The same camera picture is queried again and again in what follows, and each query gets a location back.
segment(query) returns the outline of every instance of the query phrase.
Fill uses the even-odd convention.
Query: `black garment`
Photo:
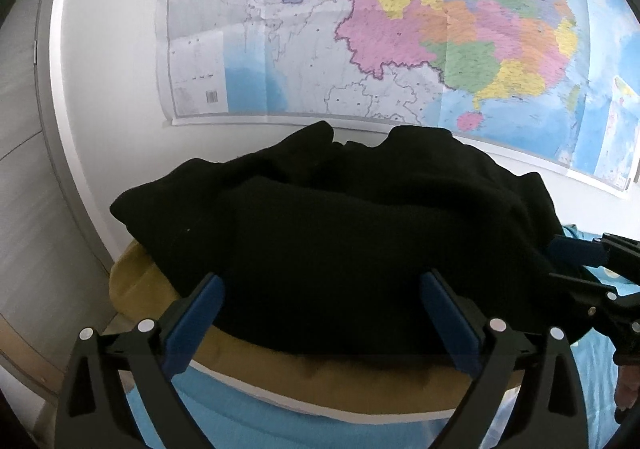
[[[182,296],[220,275],[214,324],[275,350],[445,353],[418,298],[431,267],[514,328],[555,325],[571,342],[589,330],[535,292],[548,272],[596,281],[541,253],[562,227],[537,173],[513,175],[445,129],[332,141],[319,122],[229,162],[191,159],[111,212]]]

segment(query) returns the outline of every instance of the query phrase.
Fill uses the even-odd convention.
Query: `wooden edge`
[[[62,389],[64,372],[33,349],[2,315],[0,315],[0,352],[32,381],[53,395],[58,395]]]

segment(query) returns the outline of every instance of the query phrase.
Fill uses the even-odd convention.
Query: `light blue fabric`
[[[565,234],[593,239],[575,227]],[[631,282],[612,279],[604,269],[591,272],[620,295],[638,291]],[[590,449],[601,449],[617,429],[613,392],[617,369],[613,345],[595,331],[573,347],[584,390],[589,422]],[[238,391],[189,367],[172,384],[185,406],[216,449],[426,449],[447,423],[446,419],[390,425],[356,425],[321,416],[288,411]],[[128,395],[130,408],[145,443],[164,449],[146,413],[137,388]],[[494,447],[513,409],[514,399],[504,402],[480,449]]]

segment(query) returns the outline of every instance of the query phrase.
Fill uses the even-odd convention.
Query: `yellow-brown garment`
[[[111,270],[116,310],[131,321],[159,319],[179,299],[171,283],[137,241]],[[362,363],[318,361],[263,348],[212,326],[194,360],[212,371],[290,399],[363,415],[407,415],[455,409],[470,378],[453,368],[375,369]],[[514,372],[508,389],[520,385]]]

